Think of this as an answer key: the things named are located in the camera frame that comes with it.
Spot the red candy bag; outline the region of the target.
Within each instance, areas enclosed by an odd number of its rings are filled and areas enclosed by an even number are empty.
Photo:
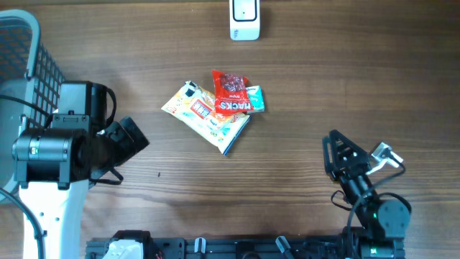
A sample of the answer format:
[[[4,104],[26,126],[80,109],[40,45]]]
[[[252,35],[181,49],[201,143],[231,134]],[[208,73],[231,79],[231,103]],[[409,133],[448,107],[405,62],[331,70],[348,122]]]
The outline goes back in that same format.
[[[236,114],[253,110],[247,94],[248,78],[212,70],[215,88],[215,110],[218,114]]]

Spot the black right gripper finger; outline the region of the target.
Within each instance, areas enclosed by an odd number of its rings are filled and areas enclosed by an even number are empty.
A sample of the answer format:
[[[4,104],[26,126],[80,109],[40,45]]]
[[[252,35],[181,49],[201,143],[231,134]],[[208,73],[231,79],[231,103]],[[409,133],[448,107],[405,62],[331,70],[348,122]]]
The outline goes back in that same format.
[[[332,173],[332,155],[330,154],[331,148],[331,140],[330,137],[326,136],[322,139],[323,144],[323,161],[324,161],[324,169],[326,174],[331,175]]]
[[[369,163],[367,152],[338,130],[331,130],[329,139],[331,141],[333,169],[351,168]]]

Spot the teal tissue pack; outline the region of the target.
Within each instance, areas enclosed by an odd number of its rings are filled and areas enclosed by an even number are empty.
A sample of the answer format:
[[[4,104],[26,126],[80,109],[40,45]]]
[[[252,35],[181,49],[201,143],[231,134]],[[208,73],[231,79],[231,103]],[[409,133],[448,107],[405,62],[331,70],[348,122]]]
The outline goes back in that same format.
[[[260,86],[247,87],[247,96],[252,105],[252,110],[248,111],[247,114],[260,113],[265,110],[265,102]]]

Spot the yellow wet wipes pack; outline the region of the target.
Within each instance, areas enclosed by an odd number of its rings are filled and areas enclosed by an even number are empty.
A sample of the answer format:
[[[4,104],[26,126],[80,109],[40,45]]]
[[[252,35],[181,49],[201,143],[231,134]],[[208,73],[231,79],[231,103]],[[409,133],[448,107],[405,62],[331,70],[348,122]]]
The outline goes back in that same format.
[[[165,104],[162,110],[173,115],[205,140],[227,155],[251,116],[238,114],[218,114],[215,96],[197,83],[186,81],[184,86]]]

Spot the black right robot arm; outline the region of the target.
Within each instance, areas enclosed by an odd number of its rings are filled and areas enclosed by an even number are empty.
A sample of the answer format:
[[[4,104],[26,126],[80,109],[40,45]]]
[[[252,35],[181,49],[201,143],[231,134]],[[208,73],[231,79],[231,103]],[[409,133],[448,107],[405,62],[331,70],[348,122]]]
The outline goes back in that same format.
[[[340,185],[349,207],[340,235],[339,258],[404,258],[412,207],[398,194],[377,188],[406,172],[403,159],[381,142],[367,153],[334,129],[323,140],[326,175]]]

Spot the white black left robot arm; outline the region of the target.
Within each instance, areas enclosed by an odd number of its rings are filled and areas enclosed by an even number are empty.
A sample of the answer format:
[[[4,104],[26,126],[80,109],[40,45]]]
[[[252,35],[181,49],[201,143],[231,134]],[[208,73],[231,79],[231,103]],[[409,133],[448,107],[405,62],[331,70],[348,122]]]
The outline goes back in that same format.
[[[149,145],[131,117],[117,122],[106,113],[107,100],[115,98],[105,85],[66,81],[57,112],[12,145],[24,258],[78,258],[88,190],[121,184],[117,167]]]

